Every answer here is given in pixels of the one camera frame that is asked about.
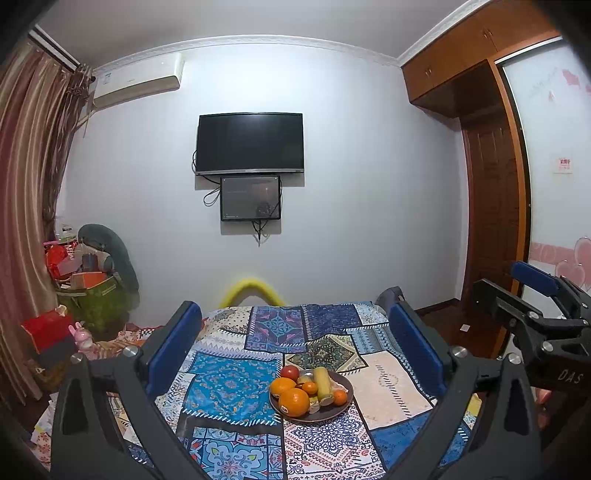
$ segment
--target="blue gripper pad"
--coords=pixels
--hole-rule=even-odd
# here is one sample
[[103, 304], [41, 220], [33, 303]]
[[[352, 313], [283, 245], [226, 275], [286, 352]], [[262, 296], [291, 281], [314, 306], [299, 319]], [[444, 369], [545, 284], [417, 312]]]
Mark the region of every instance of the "blue gripper pad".
[[199, 305], [184, 301], [168, 323], [146, 340], [139, 363], [150, 400], [164, 395], [170, 388], [201, 330], [201, 319]]
[[552, 275], [525, 262], [513, 264], [511, 277], [547, 297], [553, 297], [558, 293], [558, 282]]
[[395, 304], [389, 315], [390, 331], [408, 359], [423, 390], [442, 398], [445, 380], [452, 370], [449, 346], [427, 327], [406, 301]]

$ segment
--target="wooden door frame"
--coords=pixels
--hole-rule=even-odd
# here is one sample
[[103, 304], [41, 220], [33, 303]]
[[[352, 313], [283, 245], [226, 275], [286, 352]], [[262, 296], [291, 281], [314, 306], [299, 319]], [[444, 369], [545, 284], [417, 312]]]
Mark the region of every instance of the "wooden door frame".
[[[524, 48], [531, 47], [537, 43], [540, 43], [551, 38], [560, 36], [560, 33], [556, 30], [547, 31], [544, 34], [536, 35], [528, 40], [520, 42], [512, 47], [505, 48], [487, 58], [489, 67], [491, 68], [492, 74], [495, 78], [503, 107], [505, 109], [505, 115], [509, 123], [509, 132], [511, 134], [511, 141], [515, 153], [515, 163], [517, 166], [517, 184], [518, 184], [518, 201], [519, 201], [519, 222], [518, 222], [518, 238], [517, 238], [517, 254], [515, 261], [527, 261], [529, 256], [529, 245], [530, 245], [530, 231], [531, 231], [531, 193], [530, 193], [530, 176], [529, 169], [527, 166], [527, 156], [525, 152], [525, 142], [521, 131], [521, 125], [519, 119], [516, 118], [514, 101], [512, 96], [507, 92], [505, 82], [499, 71], [499, 68], [495, 62], [507, 55], [515, 53]], [[464, 141], [464, 151], [466, 154], [466, 171], [468, 180], [468, 243], [466, 252], [466, 269], [464, 271], [464, 283], [462, 287], [462, 300], [466, 301], [467, 298], [464, 293], [469, 288], [469, 272], [473, 264], [474, 254], [474, 188], [473, 188], [473, 171], [472, 171], [472, 158], [470, 156], [469, 142], [467, 138], [467, 132], [462, 127], [462, 137]], [[511, 293], [513, 295], [521, 296], [522, 286], [517, 280], [513, 280], [511, 285]], [[502, 349], [506, 347], [509, 341], [509, 332], [501, 327], [493, 349], [493, 355], [497, 356], [502, 353]]]

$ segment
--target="red apple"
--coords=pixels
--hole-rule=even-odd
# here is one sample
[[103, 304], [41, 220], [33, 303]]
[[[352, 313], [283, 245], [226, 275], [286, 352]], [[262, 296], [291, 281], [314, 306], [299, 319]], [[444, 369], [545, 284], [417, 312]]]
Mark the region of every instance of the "red apple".
[[286, 378], [291, 378], [294, 382], [300, 377], [300, 369], [293, 365], [286, 365], [281, 369], [279, 375]]

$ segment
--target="bedding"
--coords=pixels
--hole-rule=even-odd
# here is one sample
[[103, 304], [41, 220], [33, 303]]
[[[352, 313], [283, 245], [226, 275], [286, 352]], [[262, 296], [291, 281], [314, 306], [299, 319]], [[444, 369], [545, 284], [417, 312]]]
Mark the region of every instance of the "bedding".
[[[152, 330], [125, 332], [129, 340]], [[339, 417], [307, 425], [270, 406], [268, 386], [284, 365], [325, 366], [351, 382]], [[118, 398], [111, 407], [130, 454], [151, 465]], [[216, 480], [382, 478], [428, 419], [427, 395], [370, 303], [228, 307], [211, 312], [169, 391], [155, 400], [189, 455]], [[470, 436], [471, 407], [442, 464]], [[49, 467], [50, 428], [35, 454]]]

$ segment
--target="yellow arch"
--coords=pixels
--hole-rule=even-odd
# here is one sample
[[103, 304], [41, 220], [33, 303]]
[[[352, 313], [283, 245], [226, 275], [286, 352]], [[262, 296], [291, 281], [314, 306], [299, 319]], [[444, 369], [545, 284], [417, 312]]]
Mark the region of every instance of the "yellow arch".
[[230, 307], [234, 300], [236, 300], [236, 297], [238, 297], [238, 295], [247, 288], [254, 288], [255, 290], [261, 292], [263, 298], [269, 305], [274, 305], [277, 307], [285, 306], [285, 302], [281, 300], [277, 292], [275, 292], [275, 290], [273, 290], [262, 280], [258, 280], [257, 278], [245, 278], [233, 285], [230, 290], [228, 290], [222, 299], [219, 308], [224, 309], [226, 307]]

